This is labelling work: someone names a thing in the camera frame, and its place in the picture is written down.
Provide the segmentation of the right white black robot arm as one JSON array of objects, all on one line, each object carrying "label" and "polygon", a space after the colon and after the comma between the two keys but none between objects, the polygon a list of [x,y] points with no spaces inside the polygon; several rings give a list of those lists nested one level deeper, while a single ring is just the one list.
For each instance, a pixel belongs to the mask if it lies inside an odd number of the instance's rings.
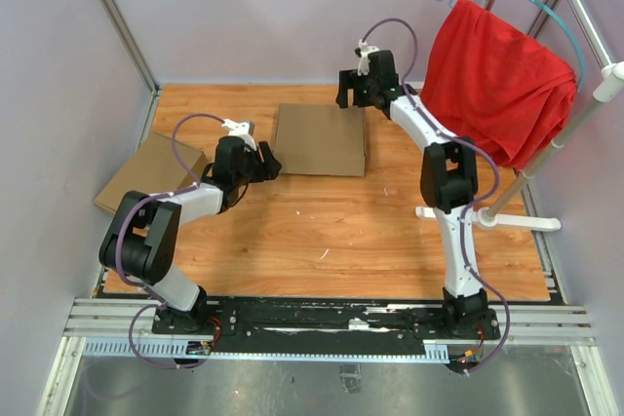
[{"label": "right white black robot arm", "polygon": [[454,338],[499,338],[496,314],[476,278],[470,204],[478,192],[478,176],[472,141],[446,129],[415,91],[400,83],[390,51],[362,43],[356,56],[358,67],[338,74],[338,106],[372,106],[382,111],[422,153],[420,193],[438,222],[445,256],[444,302],[438,322]]}]

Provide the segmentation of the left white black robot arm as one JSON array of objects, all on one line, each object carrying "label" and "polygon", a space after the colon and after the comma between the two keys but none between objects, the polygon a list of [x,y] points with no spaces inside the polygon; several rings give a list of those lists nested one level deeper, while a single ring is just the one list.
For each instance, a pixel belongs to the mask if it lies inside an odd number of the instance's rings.
[{"label": "left white black robot arm", "polygon": [[207,292],[174,264],[179,228],[234,208],[253,183],[274,180],[282,168],[269,143],[241,136],[218,141],[214,161],[198,182],[174,192],[127,192],[99,248],[99,263],[161,303],[163,316],[187,333],[210,323]]}]

